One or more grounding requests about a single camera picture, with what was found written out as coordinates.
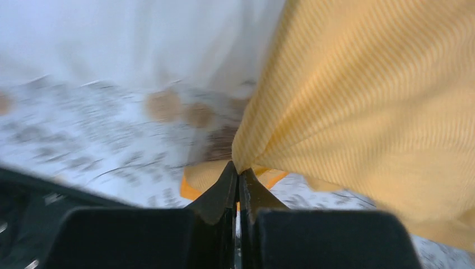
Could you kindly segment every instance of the white fabric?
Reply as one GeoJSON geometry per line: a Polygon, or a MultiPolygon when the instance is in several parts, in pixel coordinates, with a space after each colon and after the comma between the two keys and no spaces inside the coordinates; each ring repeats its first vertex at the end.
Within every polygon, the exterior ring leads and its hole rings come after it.
{"type": "MultiPolygon", "coordinates": [[[[237,92],[257,79],[284,2],[1,0],[0,80],[53,75],[134,88],[187,80],[237,92]]],[[[236,94],[248,95],[244,88],[236,94]]]]}

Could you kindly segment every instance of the yellow towel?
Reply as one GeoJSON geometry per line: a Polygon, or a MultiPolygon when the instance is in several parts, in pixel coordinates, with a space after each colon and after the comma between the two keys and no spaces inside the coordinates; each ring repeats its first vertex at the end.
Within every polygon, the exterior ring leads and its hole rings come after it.
{"type": "Polygon", "coordinates": [[[475,252],[475,1],[287,1],[232,159],[475,252]]]}

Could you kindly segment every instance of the table surface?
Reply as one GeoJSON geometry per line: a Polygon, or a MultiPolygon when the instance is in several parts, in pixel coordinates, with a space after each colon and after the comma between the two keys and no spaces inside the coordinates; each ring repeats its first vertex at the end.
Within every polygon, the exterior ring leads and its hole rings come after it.
{"type": "MultiPolygon", "coordinates": [[[[141,207],[183,207],[179,196],[189,137],[184,126],[152,122],[146,90],[107,82],[71,87],[43,77],[0,92],[11,102],[0,116],[0,164],[59,184],[141,207]]],[[[350,191],[311,191],[290,174],[271,189],[290,208],[374,209],[350,191]]],[[[424,268],[475,268],[475,256],[412,236],[424,268]]]]}

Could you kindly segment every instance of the patterned tablecloth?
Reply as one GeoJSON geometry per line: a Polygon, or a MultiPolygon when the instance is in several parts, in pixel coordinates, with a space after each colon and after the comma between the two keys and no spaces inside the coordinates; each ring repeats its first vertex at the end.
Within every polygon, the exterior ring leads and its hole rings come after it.
{"type": "MultiPolygon", "coordinates": [[[[145,90],[107,82],[71,87],[44,77],[0,89],[10,102],[0,116],[0,163],[142,207],[183,207],[179,196],[190,137],[186,126],[150,121],[145,90]]],[[[350,191],[312,192],[291,174],[271,190],[292,208],[371,209],[350,191]]],[[[424,268],[475,268],[464,251],[413,236],[424,268]]]]}

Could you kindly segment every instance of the black robotic claw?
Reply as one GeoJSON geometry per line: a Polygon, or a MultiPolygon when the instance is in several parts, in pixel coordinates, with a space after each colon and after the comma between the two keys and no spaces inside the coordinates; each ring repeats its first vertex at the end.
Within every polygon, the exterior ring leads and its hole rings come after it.
{"type": "Polygon", "coordinates": [[[421,268],[394,216],[290,210],[232,162],[186,208],[76,207],[55,234],[37,268],[421,268]]]}

